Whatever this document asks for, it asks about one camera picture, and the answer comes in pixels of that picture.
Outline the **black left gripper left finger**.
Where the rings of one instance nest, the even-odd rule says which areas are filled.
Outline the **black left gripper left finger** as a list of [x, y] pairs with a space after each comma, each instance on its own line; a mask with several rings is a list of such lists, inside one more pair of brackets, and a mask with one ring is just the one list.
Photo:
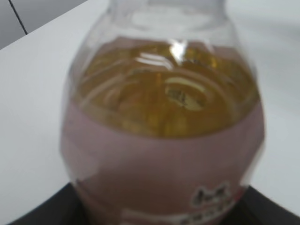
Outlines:
[[89, 225], [82, 203], [71, 184], [47, 201], [11, 222], [12, 225]]

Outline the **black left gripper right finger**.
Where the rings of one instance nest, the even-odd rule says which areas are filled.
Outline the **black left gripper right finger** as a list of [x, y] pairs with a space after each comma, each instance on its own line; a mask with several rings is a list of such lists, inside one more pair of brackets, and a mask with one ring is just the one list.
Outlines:
[[300, 225], [300, 217], [249, 187], [234, 216], [235, 225]]

